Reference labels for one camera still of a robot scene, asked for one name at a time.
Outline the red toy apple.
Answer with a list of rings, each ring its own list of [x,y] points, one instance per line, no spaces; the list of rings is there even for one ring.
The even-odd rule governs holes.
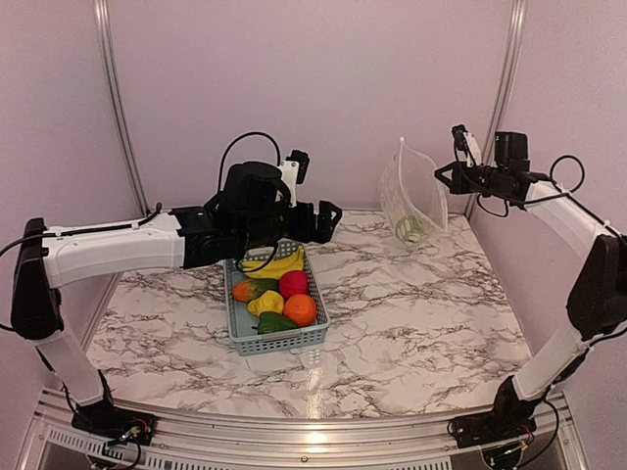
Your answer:
[[[307,295],[309,293],[309,279],[302,270],[286,272],[279,280],[280,294],[289,299],[295,295]]]

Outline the yellow toy banana bunch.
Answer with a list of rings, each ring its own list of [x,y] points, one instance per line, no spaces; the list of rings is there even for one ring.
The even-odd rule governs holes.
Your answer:
[[[286,257],[265,263],[261,260],[246,260],[242,262],[244,274],[253,279],[279,280],[284,274],[291,271],[305,269],[305,249],[298,246],[296,251]]]

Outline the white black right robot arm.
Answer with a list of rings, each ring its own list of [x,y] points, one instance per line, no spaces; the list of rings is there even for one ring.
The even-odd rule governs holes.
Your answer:
[[[309,415],[383,417],[489,403],[565,318],[578,258],[528,215],[454,219],[403,250],[377,212],[344,218],[315,265],[333,325]]]

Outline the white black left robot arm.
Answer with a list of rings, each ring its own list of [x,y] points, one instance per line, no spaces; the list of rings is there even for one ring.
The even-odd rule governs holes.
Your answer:
[[[297,163],[233,165],[223,188],[201,207],[154,213],[117,225],[50,228],[31,219],[19,248],[13,280],[11,331],[30,341],[75,402],[76,426],[116,435],[134,419],[115,406],[104,374],[65,325],[60,288],[100,275],[151,268],[195,268],[241,260],[282,239],[324,244],[340,208],[296,200],[304,177]]]

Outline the clear zip top bag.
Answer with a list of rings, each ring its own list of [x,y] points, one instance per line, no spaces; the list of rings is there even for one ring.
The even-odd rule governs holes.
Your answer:
[[[415,249],[448,230],[448,201],[444,189],[434,176],[436,165],[428,156],[411,149],[404,137],[392,160],[386,164],[378,181],[381,209],[394,234],[395,223],[414,215],[423,223],[421,242],[406,246]]]

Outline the green toy watermelon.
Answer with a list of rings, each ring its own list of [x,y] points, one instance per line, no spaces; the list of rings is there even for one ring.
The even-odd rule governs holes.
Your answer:
[[[406,246],[421,242],[425,235],[423,223],[414,215],[404,216],[394,226],[395,237]]]

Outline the orange toy orange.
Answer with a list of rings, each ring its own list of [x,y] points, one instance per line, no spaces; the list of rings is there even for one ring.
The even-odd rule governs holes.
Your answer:
[[[310,326],[317,318],[316,302],[308,295],[294,295],[285,302],[283,315],[295,322],[299,327]]]

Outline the green orange toy mango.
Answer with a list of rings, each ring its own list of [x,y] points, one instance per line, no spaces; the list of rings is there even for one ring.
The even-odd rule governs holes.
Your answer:
[[[279,282],[274,279],[246,279],[231,290],[232,298],[237,302],[249,303],[267,291],[279,291]]]

